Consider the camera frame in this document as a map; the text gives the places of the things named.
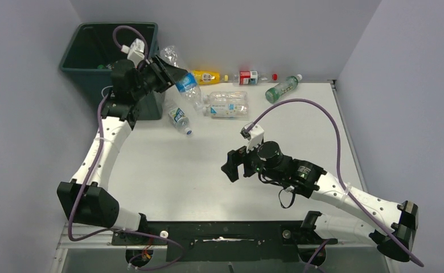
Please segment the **blue label crushed bottle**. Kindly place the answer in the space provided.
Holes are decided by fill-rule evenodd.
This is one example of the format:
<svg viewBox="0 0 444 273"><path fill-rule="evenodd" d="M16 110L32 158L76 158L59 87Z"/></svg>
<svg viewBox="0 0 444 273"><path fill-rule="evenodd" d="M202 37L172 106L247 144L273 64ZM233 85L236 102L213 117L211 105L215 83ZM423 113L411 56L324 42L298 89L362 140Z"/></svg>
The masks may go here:
<svg viewBox="0 0 444 273"><path fill-rule="evenodd" d="M201 111L204 102L202 91L197 83L194 74L183 60L180 51L174 45L169 45L159 51L160 57L167 63L188 72L181 80L176 82L176 87L181 97L189 103L196 111Z"/></svg>

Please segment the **blue green label water bottle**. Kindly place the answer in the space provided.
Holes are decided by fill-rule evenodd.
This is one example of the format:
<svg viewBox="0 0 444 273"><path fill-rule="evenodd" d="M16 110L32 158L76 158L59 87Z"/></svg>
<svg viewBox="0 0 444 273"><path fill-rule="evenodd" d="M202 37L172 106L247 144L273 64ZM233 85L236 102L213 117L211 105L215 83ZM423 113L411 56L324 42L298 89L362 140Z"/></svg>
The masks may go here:
<svg viewBox="0 0 444 273"><path fill-rule="evenodd" d="M173 100L165 100L164 110L176 130L187 136L192 134L190 119Z"/></svg>

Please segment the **white blue label tea bottle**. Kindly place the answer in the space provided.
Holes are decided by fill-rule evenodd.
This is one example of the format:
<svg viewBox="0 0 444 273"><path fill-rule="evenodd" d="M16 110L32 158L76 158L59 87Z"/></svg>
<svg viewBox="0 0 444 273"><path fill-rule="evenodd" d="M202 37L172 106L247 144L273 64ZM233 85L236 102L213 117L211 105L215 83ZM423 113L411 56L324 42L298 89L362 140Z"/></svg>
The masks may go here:
<svg viewBox="0 0 444 273"><path fill-rule="evenodd" d="M203 107L202 113L206 117L218 119L247 119L249 108L247 104L209 104Z"/></svg>

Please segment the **clear unlabelled bottle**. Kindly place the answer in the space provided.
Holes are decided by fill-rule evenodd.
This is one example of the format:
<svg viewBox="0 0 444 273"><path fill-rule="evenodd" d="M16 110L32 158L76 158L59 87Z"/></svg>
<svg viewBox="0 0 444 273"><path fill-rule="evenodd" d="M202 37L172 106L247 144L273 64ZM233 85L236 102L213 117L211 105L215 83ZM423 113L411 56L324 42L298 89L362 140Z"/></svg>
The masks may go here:
<svg viewBox="0 0 444 273"><path fill-rule="evenodd" d="M248 94L245 91L232 91L232 92L211 92L203 97L205 104L211 104L215 102L242 102L248 101Z"/></svg>

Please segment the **green tinted bottle white cap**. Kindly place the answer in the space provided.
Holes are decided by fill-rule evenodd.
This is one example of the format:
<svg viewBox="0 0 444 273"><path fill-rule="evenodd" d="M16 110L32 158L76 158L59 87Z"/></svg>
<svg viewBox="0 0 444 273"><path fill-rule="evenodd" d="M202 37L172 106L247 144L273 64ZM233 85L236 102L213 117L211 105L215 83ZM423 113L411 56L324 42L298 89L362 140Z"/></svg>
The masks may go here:
<svg viewBox="0 0 444 273"><path fill-rule="evenodd" d="M271 104L276 103L282 96L294 90L303 79L301 74L287 77L283 82L278 83L265 92L265 98Z"/></svg>

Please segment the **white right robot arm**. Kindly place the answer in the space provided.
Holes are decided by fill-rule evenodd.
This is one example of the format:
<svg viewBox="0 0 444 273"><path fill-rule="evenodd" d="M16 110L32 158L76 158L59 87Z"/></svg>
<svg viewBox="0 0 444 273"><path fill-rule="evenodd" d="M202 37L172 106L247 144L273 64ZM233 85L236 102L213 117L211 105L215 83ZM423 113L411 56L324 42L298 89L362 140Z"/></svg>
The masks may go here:
<svg viewBox="0 0 444 273"><path fill-rule="evenodd" d="M374 246L390 259L409 262L418 228L418 206L370 195L339 180L322 167L284 155L277 142L268 141L249 150L243 146L227 154L221 170L231 182L256 174L264 184L277 185L293 196L301 195L332 205L347 217L310 211L301 226L307 242L337 239Z"/></svg>

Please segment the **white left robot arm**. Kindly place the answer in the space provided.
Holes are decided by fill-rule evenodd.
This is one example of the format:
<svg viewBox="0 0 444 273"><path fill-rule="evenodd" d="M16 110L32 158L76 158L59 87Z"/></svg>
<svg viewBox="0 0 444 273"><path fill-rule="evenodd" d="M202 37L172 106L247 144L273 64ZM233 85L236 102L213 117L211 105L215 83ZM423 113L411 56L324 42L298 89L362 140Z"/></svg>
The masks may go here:
<svg viewBox="0 0 444 273"><path fill-rule="evenodd" d="M98 130L82 165L70 181L61 182L57 196L69 224L113 230L144 231L146 216L122 208L108 192L109 178L123 143L137 123L140 101L164 93L189 72L159 56L145 60L142 69L128 59L115 62L112 86L97 113Z"/></svg>

